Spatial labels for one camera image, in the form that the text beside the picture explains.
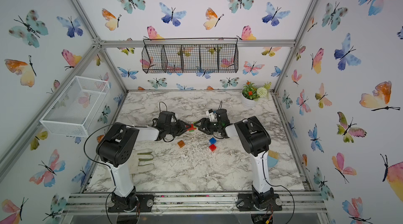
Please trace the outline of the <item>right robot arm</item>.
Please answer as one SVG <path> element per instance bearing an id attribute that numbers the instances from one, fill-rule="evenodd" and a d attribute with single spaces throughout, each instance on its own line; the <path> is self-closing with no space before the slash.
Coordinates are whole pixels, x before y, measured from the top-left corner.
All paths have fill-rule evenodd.
<path id="1" fill-rule="evenodd" d="M 275 193 L 274 185 L 269 181 L 268 158 L 271 144 L 269 133 L 255 116 L 230 123 L 225 109 L 209 110 L 208 113 L 215 116 L 202 118 L 193 125 L 206 135 L 218 133 L 224 139 L 238 137 L 251 160 L 252 192 L 238 194 L 236 207 L 240 211 L 281 211 L 282 201 Z"/>

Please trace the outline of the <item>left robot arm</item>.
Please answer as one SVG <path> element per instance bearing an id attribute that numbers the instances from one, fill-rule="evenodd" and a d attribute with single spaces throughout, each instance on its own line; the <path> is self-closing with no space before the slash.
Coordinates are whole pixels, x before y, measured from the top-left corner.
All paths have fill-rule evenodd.
<path id="1" fill-rule="evenodd" d="M 158 118 L 153 119 L 151 126 L 130 126 L 121 122 L 114 123 L 104 135 L 96 148 L 101 164 L 108 166 L 115 189 L 111 193 L 111 203 L 108 213 L 151 211 L 147 202 L 154 200 L 153 196 L 137 197 L 136 188 L 129 171 L 128 160 L 132 155 L 135 143 L 138 141 L 160 141 L 167 135 L 179 137 L 193 126 L 182 120 L 177 120 L 174 113 L 163 111 Z"/>

